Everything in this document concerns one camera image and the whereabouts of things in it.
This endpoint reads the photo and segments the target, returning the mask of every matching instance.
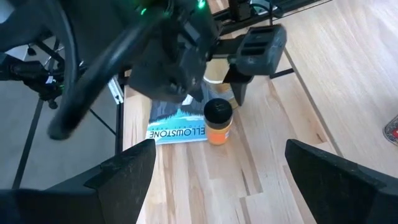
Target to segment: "book cover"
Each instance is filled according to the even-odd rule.
[[[203,109],[209,100],[220,94],[210,90],[204,82],[200,91],[203,95],[200,101],[190,95],[179,104],[153,101],[146,138],[155,139],[158,145],[207,140]]]

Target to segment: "wooden table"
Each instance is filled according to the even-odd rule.
[[[334,0],[280,19],[278,71],[297,75],[255,77],[224,146],[158,146],[138,223],[315,223],[284,158],[290,138],[398,176],[398,148],[382,135],[398,114],[397,11],[394,0]],[[127,89],[124,107],[128,148],[144,139],[150,100]]]

